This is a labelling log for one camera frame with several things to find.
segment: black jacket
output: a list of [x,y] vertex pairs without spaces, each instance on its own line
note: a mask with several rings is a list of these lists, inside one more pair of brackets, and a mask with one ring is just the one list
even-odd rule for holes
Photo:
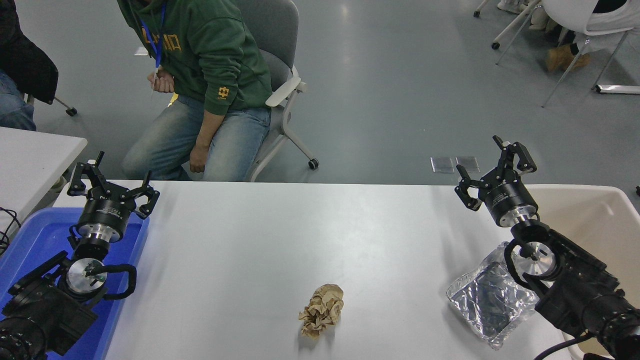
[[0,69],[13,79],[20,92],[53,102],[58,69],[20,30],[14,0],[0,0]]

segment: caster wheel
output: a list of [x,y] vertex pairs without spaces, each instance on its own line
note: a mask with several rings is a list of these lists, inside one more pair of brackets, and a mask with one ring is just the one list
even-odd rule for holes
[[318,166],[320,166],[320,163],[318,162],[318,160],[317,160],[317,159],[311,159],[311,160],[309,161],[309,168],[310,168],[311,170],[315,170],[315,169],[317,169],[317,168],[318,168]]

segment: tan boot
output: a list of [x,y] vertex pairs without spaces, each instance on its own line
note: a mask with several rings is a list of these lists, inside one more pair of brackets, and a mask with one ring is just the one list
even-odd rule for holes
[[[563,71],[566,71],[569,65],[571,65],[571,61],[573,61],[573,54],[571,53],[571,47],[569,44],[562,45],[561,47],[555,47],[549,51],[547,51],[547,59],[545,60],[545,64],[547,65],[548,71],[555,71],[560,68]],[[573,66],[573,70],[589,65],[591,61],[591,56],[589,54],[582,55],[578,61],[575,62]]]
[[[571,61],[560,65],[560,69],[562,69],[563,71],[566,71],[569,65],[571,65]],[[585,67],[589,65],[590,62],[591,62],[591,55],[584,54],[578,59],[578,61],[575,62],[571,71],[573,72],[573,71],[576,71],[576,69],[578,68]]]

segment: chair leg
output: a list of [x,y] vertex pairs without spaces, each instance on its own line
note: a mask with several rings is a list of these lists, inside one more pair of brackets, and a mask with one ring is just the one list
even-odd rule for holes
[[500,55],[500,58],[498,59],[498,61],[495,62],[496,65],[498,65],[500,63],[500,60],[502,60],[502,58],[504,57],[504,55],[507,53],[507,51],[509,51],[509,48],[511,48],[511,45],[513,45],[513,42],[516,40],[516,38],[518,37],[518,35],[520,34],[520,32],[522,31],[522,29],[524,29],[524,26],[528,23],[530,23],[531,21],[531,17],[533,16],[533,12],[537,9],[537,8],[541,8],[542,5],[536,5],[533,9],[529,10],[529,14],[526,18],[526,20],[524,20],[524,22],[522,23],[522,25],[520,26],[520,29],[518,29],[518,31],[516,32],[515,35],[513,35],[513,38],[511,39],[511,41],[509,42],[509,45],[507,45],[507,48],[504,50],[504,52],[502,53],[502,55]]
[[560,45],[562,45],[562,42],[564,41],[564,38],[566,38],[566,35],[569,33],[569,29],[563,27],[562,31],[560,31],[560,37],[558,38],[558,46],[556,47],[560,47]]
[[285,129],[284,133],[291,139],[291,142],[297,146],[301,152],[304,152],[305,156],[309,158],[309,160],[314,159],[314,155],[311,153],[311,150],[308,149],[307,146],[300,140],[298,135],[291,131],[290,129]]
[[600,78],[602,77],[602,74],[604,74],[605,70],[607,70],[607,67],[609,67],[609,65],[613,61],[613,57],[616,56],[616,53],[620,49],[620,45],[622,45],[622,43],[625,42],[625,39],[627,38],[627,35],[629,35],[629,30],[625,31],[625,33],[622,35],[622,38],[620,39],[620,42],[618,42],[618,46],[616,46],[616,49],[611,54],[611,57],[609,58],[609,61],[607,61],[607,65],[604,65],[604,68],[602,68],[602,71],[600,71],[600,75],[598,75],[598,78],[593,83],[593,86],[591,87],[592,90],[594,90],[596,88],[596,86],[598,86],[598,81],[600,81]]
[[474,17],[479,17],[480,16],[480,11],[482,11],[482,8],[484,8],[484,6],[489,2],[489,0],[483,0],[483,2],[480,4],[480,6],[478,6],[478,8],[474,11]]
[[54,99],[55,99],[56,101],[58,101],[60,104],[62,104],[62,106],[64,106],[64,107],[66,107],[66,108],[67,108],[67,115],[69,115],[69,116],[74,116],[75,114],[77,114],[77,113],[78,113],[78,111],[76,110],[76,108],[73,108],[73,107],[71,107],[71,106],[69,106],[69,105],[65,104],[65,103],[64,103],[62,100],[60,100],[59,98],[54,97]]
[[533,9],[540,3],[540,1],[541,0],[531,0],[527,8],[523,12],[519,13],[518,16],[516,16],[516,18],[513,19],[513,21],[511,21],[511,24],[509,24],[506,28],[504,28],[504,30],[502,30],[502,33],[500,33],[497,37],[495,37],[495,39],[493,39],[491,48],[493,50],[497,50],[500,47],[500,41],[502,40],[502,38],[507,33],[509,33],[509,31],[511,31],[513,28],[518,26],[518,21],[521,21],[522,19],[524,19],[524,17],[526,17],[527,14],[532,14]]
[[558,82],[554,86],[553,90],[551,90],[551,94],[549,94],[549,96],[547,96],[547,99],[542,104],[543,108],[545,107],[545,105],[547,105],[547,102],[549,101],[549,99],[551,99],[551,96],[554,94],[554,92],[556,92],[556,88],[558,88],[558,85],[560,85],[560,82],[562,82],[562,80],[564,80],[564,77],[573,69],[573,66],[575,65],[575,63],[582,56],[582,54],[584,54],[584,51],[589,46],[590,42],[591,42],[591,39],[587,38],[587,40],[584,42],[584,46],[582,47],[582,49],[578,52],[578,54],[576,56],[573,57],[573,61],[571,61],[571,64],[569,65],[569,67],[566,68],[566,70],[565,70],[564,74],[562,74],[562,77],[560,78],[560,80],[558,80]]
[[271,151],[269,151],[269,154],[267,154],[267,156],[265,156],[264,159],[260,161],[258,166],[251,172],[251,176],[249,177],[250,183],[255,182],[255,178],[258,177],[258,175],[264,170],[264,168],[271,161],[271,159],[273,159],[273,157],[276,156],[278,151],[280,151],[280,148],[282,148],[282,146],[287,142],[288,139],[289,138],[286,136],[283,136],[280,139],[278,139],[277,143],[273,146]]

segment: aluminum foil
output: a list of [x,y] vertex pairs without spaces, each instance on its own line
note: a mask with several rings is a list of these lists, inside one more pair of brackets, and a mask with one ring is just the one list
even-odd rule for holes
[[501,243],[474,271],[462,275],[447,290],[447,298],[471,329],[494,350],[533,313],[535,292],[509,275]]

